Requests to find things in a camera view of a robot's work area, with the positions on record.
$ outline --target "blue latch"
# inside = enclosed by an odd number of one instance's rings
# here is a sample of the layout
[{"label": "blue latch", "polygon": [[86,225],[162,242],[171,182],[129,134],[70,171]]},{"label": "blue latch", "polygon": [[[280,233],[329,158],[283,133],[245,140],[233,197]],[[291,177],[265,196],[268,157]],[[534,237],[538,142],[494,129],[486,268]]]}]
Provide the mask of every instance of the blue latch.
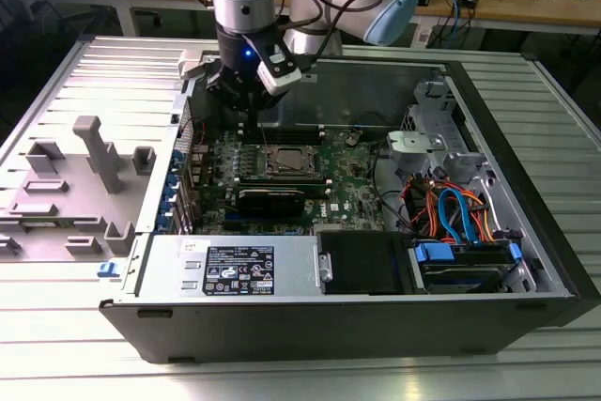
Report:
[{"label": "blue latch", "polygon": [[519,249],[517,244],[511,243],[509,245],[509,251],[516,262],[522,259],[522,251]]},{"label": "blue latch", "polygon": [[453,249],[447,243],[420,243],[415,248],[418,262],[425,260],[455,260]]},{"label": "blue latch", "polygon": [[102,262],[96,275],[98,277],[119,277],[117,270],[118,267],[115,262]]}]

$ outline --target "electronic component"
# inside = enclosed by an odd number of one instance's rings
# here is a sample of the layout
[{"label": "electronic component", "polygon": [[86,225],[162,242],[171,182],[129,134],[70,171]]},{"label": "electronic component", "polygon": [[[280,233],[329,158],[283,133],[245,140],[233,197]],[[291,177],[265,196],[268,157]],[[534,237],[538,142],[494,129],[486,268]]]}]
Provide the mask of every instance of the electronic component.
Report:
[{"label": "electronic component", "polygon": [[242,184],[266,180],[323,182],[316,150],[310,146],[246,146],[236,153],[234,162],[238,154]]},{"label": "electronic component", "polygon": [[304,194],[286,190],[243,190],[236,208],[242,216],[284,218],[301,216]]},{"label": "electronic component", "polygon": [[498,240],[479,245],[421,242],[415,254],[424,288],[438,293],[493,293],[522,259],[515,243]]},{"label": "electronic component", "polygon": [[457,0],[459,6],[467,9],[475,9],[478,5],[479,0]]}]

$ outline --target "warning label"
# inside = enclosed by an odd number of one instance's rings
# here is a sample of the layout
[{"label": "warning label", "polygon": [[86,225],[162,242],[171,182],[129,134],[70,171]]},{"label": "warning label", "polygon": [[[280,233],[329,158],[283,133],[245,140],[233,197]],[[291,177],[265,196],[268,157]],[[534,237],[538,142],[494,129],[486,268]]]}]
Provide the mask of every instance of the warning label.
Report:
[{"label": "warning label", "polygon": [[205,265],[206,295],[272,295],[272,246],[212,246]]}]

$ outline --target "red wire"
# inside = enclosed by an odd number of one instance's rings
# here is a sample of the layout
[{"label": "red wire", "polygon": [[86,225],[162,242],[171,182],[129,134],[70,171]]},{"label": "red wire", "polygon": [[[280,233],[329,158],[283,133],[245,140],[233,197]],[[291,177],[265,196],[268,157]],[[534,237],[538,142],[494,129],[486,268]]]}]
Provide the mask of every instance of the red wire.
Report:
[{"label": "red wire", "polygon": [[415,215],[415,216],[413,217],[413,219],[411,220],[411,222],[410,222],[409,224],[413,224],[413,223],[415,223],[415,222],[418,220],[418,218],[424,214],[424,212],[425,212],[426,210],[428,210],[428,207],[424,207],[424,208],[422,208],[422,210],[420,210],[420,212],[419,212],[417,215]]},{"label": "red wire", "polygon": [[203,135],[202,135],[202,136],[201,136],[201,138],[200,138],[200,145],[199,145],[199,146],[202,146],[202,145],[203,145],[203,143],[205,143],[205,135],[206,135],[206,134],[207,134],[207,124],[205,124],[205,123],[203,122]]}]

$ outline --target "metal bracket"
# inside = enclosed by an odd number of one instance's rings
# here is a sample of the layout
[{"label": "metal bracket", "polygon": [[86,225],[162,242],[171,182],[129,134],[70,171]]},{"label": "metal bracket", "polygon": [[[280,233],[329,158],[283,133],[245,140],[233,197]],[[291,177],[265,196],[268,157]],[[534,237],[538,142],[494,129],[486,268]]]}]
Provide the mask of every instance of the metal bracket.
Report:
[{"label": "metal bracket", "polygon": [[486,156],[479,152],[452,152],[444,158],[442,165],[449,173],[451,180],[469,183],[478,175],[484,162],[486,162]]},{"label": "metal bracket", "polygon": [[521,262],[509,273],[503,281],[503,285],[508,286],[514,293],[530,293],[536,291],[536,282],[532,273],[522,259]]},{"label": "metal bracket", "polygon": [[320,254],[318,259],[319,279],[321,282],[329,282],[334,275],[331,270],[331,257],[329,254]]}]

